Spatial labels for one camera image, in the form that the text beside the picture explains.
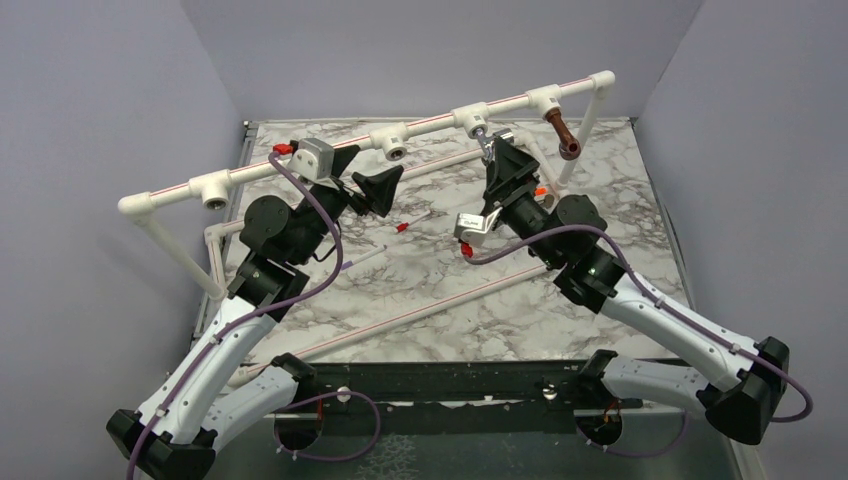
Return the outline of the chrome metal faucet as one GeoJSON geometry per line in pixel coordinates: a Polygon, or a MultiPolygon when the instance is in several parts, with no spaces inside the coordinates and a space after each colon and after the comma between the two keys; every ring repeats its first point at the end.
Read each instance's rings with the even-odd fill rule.
{"type": "Polygon", "coordinates": [[[488,165],[494,158],[494,143],[497,139],[504,140],[512,144],[514,142],[514,133],[511,129],[505,128],[494,133],[486,133],[482,127],[472,131],[471,137],[476,139],[483,153],[481,161],[484,165],[488,165]]]}

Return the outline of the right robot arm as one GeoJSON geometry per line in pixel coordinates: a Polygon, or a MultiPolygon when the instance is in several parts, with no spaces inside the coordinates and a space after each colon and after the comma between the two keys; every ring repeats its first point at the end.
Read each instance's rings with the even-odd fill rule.
{"type": "Polygon", "coordinates": [[[640,331],[681,359],[666,365],[600,350],[579,372],[579,398],[592,407],[630,399],[676,407],[732,440],[759,444],[777,422],[790,382],[787,345],[735,333],[668,298],[625,259],[588,197],[566,195],[545,210],[533,196],[539,164],[530,154],[500,137],[481,150],[483,209],[456,221],[465,261],[479,264],[473,248],[491,227],[507,226],[555,272],[555,286],[571,303],[640,331]]]}

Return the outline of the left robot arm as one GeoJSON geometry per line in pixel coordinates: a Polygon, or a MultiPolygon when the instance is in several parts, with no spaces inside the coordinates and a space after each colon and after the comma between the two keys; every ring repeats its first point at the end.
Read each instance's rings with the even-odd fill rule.
{"type": "Polygon", "coordinates": [[[205,332],[165,383],[135,410],[119,409],[107,431],[128,461],[126,478],[202,479],[218,454],[265,415],[313,401],[314,370],[291,353],[259,375],[224,391],[247,354],[290,308],[329,287],[344,265],[336,225],[346,208],[390,211],[404,173],[395,166],[372,176],[355,173],[357,190],[342,184],[305,188],[297,207],[265,195],[248,207],[241,241],[249,253],[205,332]]]}

